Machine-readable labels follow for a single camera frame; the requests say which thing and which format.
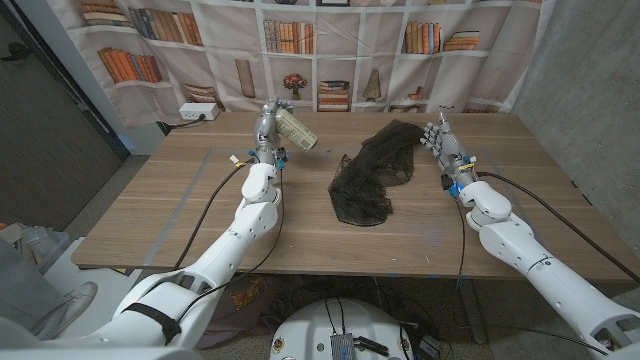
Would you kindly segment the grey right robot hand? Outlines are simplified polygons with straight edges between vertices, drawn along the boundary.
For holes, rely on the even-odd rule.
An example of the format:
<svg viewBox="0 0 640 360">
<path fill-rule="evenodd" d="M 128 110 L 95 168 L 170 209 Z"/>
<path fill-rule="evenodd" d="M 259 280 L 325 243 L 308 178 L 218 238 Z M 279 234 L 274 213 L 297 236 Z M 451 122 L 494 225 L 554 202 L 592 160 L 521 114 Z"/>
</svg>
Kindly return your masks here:
<svg viewBox="0 0 640 360">
<path fill-rule="evenodd" d="M 433 154 L 443 173 L 448 175 L 458 188 L 464 188 L 476 180 L 473 174 L 476 157 L 467 155 L 465 148 L 451 130 L 447 119 L 450 112 L 451 108 L 440 106 L 440 124 L 428 122 L 420 142 Z"/>
</svg>

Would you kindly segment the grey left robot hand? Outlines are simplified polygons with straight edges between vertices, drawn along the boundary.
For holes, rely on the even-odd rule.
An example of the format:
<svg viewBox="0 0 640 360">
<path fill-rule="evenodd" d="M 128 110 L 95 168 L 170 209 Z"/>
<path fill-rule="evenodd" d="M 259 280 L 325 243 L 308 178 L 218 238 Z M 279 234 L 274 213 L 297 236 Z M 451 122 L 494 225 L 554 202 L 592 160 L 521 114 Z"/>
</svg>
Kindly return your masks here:
<svg viewBox="0 0 640 360">
<path fill-rule="evenodd" d="M 259 163 L 276 165 L 276 150 L 280 147 L 280 137 L 276 132 L 276 112 L 278 109 L 293 111 L 291 101 L 270 100 L 262 107 L 254 126 L 255 156 Z"/>
</svg>

